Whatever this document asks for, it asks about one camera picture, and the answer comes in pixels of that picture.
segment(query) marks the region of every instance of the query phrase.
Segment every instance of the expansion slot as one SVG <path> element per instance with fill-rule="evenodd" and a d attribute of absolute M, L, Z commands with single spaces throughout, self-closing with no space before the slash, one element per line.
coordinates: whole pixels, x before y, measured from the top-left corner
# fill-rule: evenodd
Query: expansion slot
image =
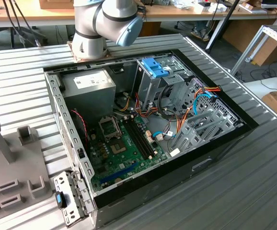
<path fill-rule="evenodd" d="M 132 138 L 134 144 L 138 148 L 139 152 L 142 154 L 143 159 L 148 159 L 149 156 L 153 156 L 153 150 L 149 143 L 145 139 L 144 135 L 139 130 L 137 124 L 134 120 L 125 121 L 123 123 L 130 137 Z"/>

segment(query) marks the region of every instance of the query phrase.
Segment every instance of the red wire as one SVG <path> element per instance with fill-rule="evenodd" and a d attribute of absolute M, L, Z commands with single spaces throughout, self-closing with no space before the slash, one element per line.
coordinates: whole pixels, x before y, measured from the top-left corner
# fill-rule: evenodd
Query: red wire
<path fill-rule="evenodd" d="M 87 147 L 87 142 L 88 142 L 88 139 L 87 139 L 87 128 L 86 128 L 86 122 L 84 121 L 83 117 L 76 111 L 74 110 L 71 110 L 73 113 L 75 113 L 82 121 L 83 123 L 83 126 L 84 126 L 84 131 L 85 131 L 85 141 L 86 141 L 86 147 Z"/>

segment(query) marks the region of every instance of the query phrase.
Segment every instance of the side panel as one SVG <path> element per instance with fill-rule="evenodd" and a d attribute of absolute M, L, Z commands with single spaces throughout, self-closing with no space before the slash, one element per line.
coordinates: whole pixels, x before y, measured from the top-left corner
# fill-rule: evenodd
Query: side panel
<path fill-rule="evenodd" d="M 121 199 L 98 209 L 96 228 L 108 224 L 136 207 L 144 205 L 147 201 L 159 196 L 168 189 L 171 189 L 185 180 L 191 179 L 192 176 L 198 174 L 223 158 L 230 149 L 232 149 L 238 142 L 250 133 L 251 132 L 248 132 L 238 139 L 227 142 L 221 147 L 218 147 L 198 159 L 183 165 L 182 167 L 166 174 L 152 183 L 149 183 L 146 186 L 122 197 Z"/>

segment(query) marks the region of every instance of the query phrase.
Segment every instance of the chip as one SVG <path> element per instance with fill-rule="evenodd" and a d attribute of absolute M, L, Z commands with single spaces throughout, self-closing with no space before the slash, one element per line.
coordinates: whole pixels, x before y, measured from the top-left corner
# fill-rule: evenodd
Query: chip
<path fill-rule="evenodd" d="M 111 143 L 110 145 L 114 154 L 118 154 L 120 152 L 126 151 L 126 146 L 121 140 L 117 140 Z"/>

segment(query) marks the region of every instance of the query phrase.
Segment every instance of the gray mounting plate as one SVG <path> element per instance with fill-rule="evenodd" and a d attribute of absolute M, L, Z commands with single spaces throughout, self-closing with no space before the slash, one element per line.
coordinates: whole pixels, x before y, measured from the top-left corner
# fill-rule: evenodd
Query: gray mounting plate
<path fill-rule="evenodd" d="M 0 152 L 0 218 L 52 195 L 37 131 L 31 134 L 35 141 L 23 146 L 16 132 L 4 136 L 14 161 L 8 164 Z"/>

